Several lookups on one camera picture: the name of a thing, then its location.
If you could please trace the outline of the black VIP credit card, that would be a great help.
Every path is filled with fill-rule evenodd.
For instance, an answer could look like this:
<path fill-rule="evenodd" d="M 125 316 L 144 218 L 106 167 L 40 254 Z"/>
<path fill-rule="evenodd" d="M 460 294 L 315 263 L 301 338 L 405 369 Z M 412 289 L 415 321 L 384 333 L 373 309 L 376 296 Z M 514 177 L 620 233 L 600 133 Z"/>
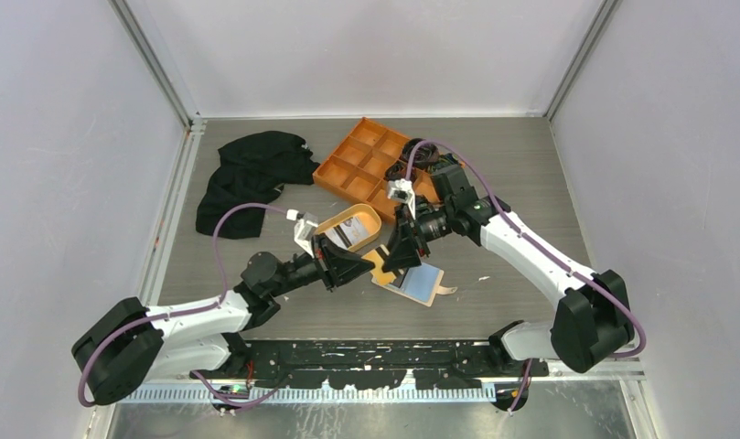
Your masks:
<path fill-rule="evenodd" d="M 396 288 L 396 289 L 401 289 L 406 277 L 407 277 L 407 272 L 404 272 L 401 275 L 398 275 L 397 277 L 395 277 L 392 282 L 388 283 L 388 286 Z"/>

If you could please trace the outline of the beige card holder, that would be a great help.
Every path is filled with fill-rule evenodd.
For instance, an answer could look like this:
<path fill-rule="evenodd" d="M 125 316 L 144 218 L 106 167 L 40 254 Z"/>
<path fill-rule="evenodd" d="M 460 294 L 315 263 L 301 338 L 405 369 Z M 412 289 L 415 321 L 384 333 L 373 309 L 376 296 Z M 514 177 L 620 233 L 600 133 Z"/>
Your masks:
<path fill-rule="evenodd" d="M 445 272 L 428 263 L 422 263 L 420 266 L 407 269 L 404 272 L 407 272 L 407 277 L 401 289 L 388 285 L 378 286 L 427 307 L 432 306 L 436 297 L 454 294 L 457 291 L 457 287 L 443 286 L 442 281 Z"/>

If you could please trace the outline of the yellow credit card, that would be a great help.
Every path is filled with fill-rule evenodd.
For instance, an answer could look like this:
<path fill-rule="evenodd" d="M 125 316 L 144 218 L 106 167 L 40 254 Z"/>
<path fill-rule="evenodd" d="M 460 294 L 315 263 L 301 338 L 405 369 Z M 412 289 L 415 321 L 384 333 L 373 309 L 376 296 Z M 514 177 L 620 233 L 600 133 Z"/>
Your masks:
<path fill-rule="evenodd" d="M 389 252 L 385 245 L 380 245 L 374 250 L 367 252 L 362 258 L 368 262 L 373 263 L 373 268 L 370 271 L 372 281 L 377 285 L 392 284 L 402 273 L 400 271 L 385 271 L 383 265 Z"/>

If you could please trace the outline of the orange oval tray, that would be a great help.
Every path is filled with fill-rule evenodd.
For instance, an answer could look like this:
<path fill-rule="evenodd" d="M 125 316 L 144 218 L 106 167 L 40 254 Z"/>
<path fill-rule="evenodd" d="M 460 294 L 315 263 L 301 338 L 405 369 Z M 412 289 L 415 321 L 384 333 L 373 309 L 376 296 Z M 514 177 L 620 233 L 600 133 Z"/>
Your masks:
<path fill-rule="evenodd" d="M 375 209 L 359 203 L 323 221 L 316 228 L 316 234 L 323 233 L 339 248 L 355 252 L 375 241 L 381 226 L 381 217 Z"/>

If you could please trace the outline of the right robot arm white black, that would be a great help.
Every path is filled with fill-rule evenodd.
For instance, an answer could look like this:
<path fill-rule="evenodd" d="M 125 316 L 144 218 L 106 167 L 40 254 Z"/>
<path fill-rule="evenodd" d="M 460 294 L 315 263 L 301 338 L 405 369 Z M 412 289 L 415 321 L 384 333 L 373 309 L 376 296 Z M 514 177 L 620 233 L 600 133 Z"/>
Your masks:
<path fill-rule="evenodd" d="M 638 325 L 619 274 L 596 273 L 577 263 L 540 238 L 508 205 L 490 195 L 479 198 L 461 166 L 437 170 L 434 186 L 439 207 L 415 196 L 411 180 L 389 180 L 387 197 L 398 204 L 395 228 L 379 251 L 375 284 L 411 298 L 433 291 L 442 272 L 422 259 L 430 241 L 456 233 L 508 262 L 554 311 L 550 322 L 515 321 L 489 337 L 489 362 L 498 374 L 512 375 L 533 359 L 559 359 L 584 373 L 604 359 L 622 356 Z"/>

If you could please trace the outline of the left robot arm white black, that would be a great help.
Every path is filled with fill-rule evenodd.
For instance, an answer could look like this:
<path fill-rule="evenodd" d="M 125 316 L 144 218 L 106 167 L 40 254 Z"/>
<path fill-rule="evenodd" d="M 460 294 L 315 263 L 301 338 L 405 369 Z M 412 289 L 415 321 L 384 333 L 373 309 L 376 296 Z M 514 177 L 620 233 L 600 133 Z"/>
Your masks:
<path fill-rule="evenodd" d="M 116 303 L 71 349 L 80 368 L 80 404 L 116 403 L 147 380 L 169 373 L 218 370 L 228 378 L 238 377 L 249 363 L 238 336 L 279 311 L 276 297 L 313 283 L 332 291 L 377 266 L 324 234 L 311 242 L 311 252 L 286 262 L 270 252 L 256 252 L 241 282 L 209 299 L 145 306 L 139 298 L 127 297 Z"/>

